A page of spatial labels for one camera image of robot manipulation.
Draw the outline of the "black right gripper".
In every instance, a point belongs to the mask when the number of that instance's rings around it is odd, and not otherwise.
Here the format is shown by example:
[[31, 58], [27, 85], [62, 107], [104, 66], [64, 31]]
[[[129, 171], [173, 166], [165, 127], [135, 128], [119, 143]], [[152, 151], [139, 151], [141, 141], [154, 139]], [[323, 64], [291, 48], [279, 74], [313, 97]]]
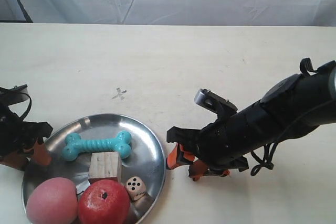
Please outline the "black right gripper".
[[267, 144], [275, 135], [275, 117], [260, 102], [225, 120], [217, 119], [203, 129], [172, 127], [168, 143], [176, 143], [166, 159], [167, 169], [190, 165], [188, 176], [194, 182], [204, 176], [226, 177], [226, 164]]

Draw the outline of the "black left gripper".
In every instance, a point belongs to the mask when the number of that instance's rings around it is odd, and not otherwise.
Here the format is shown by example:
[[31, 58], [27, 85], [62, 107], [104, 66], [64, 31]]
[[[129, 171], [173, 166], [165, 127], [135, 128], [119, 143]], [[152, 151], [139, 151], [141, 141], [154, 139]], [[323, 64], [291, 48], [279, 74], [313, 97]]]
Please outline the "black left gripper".
[[44, 138], [50, 137], [52, 126], [47, 122], [27, 122], [1, 103], [1, 165], [24, 171], [33, 159], [48, 166], [51, 155]]

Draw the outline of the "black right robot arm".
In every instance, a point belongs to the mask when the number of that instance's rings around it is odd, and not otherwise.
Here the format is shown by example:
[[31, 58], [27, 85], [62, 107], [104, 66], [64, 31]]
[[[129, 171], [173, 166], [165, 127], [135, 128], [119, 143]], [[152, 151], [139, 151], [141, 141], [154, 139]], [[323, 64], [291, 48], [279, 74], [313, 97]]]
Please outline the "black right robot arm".
[[309, 58], [300, 62], [300, 73], [273, 86], [260, 100], [243, 110], [230, 101], [200, 89], [195, 103], [217, 115], [202, 129], [172, 127], [166, 140], [175, 147], [166, 159], [173, 170], [188, 166], [192, 180], [203, 176], [228, 176], [232, 169], [249, 169], [246, 154], [256, 166], [273, 169], [277, 146], [306, 136], [321, 125], [335, 122], [335, 61], [314, 69]]

